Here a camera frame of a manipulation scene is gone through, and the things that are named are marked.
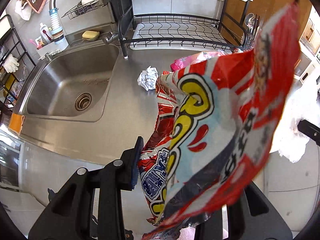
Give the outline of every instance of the sink basin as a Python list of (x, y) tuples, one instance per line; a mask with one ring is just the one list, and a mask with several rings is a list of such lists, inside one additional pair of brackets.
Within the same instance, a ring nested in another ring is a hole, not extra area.
[[(113, 45), (73, 50), (52, 60), (41, 72), (30, 96), (28, 114), (74, 117), (90, 112), (101, 117), (108, 82), (119, 54)], [(100, 100), (101, 109), (92, 111)]]

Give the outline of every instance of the sponge holder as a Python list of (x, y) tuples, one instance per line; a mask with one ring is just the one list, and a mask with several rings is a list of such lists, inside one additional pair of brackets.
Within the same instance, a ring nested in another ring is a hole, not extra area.
[(91, 12), (93, 10), (102, 8), (104, 6), (106, 6), (109, 3), (110, 0), (94, 0), (91, 1), (89, 3), (86, 3), (84, 5), (81, 4), (81, 2), (79, 2), (76, 6), (74, 6), (73, 8), (71, 8), (70, 10), (68, 10), (63, 16), (67, 16), (69, 17), (69, 19), (74, 19), (80, 15), (83, 15), (87, 12)]

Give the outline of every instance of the sink drain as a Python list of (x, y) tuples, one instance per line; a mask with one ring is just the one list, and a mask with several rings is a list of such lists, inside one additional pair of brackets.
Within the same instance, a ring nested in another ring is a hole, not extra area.
[(92, 100), (92, 97), (89, 93), (84, 93), (82, 95), (79, 95), (75, 103), (76, 110), (83, 111), (87, 109), (91, 103), (91, 100)]

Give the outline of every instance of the pink plastic bag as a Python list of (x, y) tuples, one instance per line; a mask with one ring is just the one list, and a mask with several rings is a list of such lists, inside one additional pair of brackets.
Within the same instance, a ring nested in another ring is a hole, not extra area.
[(219, 51), (208, 51), (208, 52), (200, 52), (194, 55), (190, 55), (188, 57), (183, 57), (181, 59), (176, 59), (174, 63), (170, 65), (172, 71), (176, 71), (178, 69), (185, 68), (186, 66), (190, 66), (192, 64), (196, 64), (202, 61), (205, 61), (212, 57), (219, 57), (227, 55), (222, 50)]

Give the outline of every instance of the wooden cabinet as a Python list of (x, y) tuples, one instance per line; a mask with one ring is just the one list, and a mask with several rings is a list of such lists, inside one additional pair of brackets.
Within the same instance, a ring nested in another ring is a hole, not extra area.
[[(287, 3), (292, 2), (293, 0), (253, 0), (249, 2), (247, 13), (258, 14), (265, 21), (270, 18), (275, 12), (277, 12), (280, 8), (282, 8)], [(242, 12), (245, 6), (245, 2), (241, 0), (227, 0), (226, 2), (226, 12), (231, 15), (234, 19), (240, 22)], [(302, 35), (305, 26), (308, 22), (308, 18), (310, 15), (312, 4), (310, 0), (300, 0), (300, 31), (299, 37)], [(236, 35), (240, 36), (239, 27), (235, 26), (230, 20), (226, 17), (223, 19), (223, 23), (225, 26), (230, 28)], [(228, 33), (222, 32), (222, 35), (232, 41)]]

